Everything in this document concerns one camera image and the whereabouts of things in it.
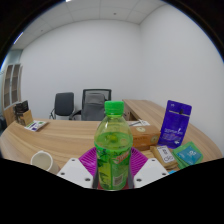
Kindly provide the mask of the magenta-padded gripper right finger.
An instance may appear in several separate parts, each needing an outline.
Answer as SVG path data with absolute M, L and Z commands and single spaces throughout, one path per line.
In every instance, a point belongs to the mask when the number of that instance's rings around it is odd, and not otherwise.
M 136 189 L 168 175 L 156 158 L 148 159 L 139 150 L 132 148 L 126 187 Z

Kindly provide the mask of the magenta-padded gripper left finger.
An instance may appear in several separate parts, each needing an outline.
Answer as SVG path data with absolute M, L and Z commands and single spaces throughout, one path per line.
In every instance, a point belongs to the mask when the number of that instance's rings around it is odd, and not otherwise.
M 96 148 L 91 148 L 79 158 L 71 158 L 58 172 L 58 176 L 83 188 L 98 187 Z

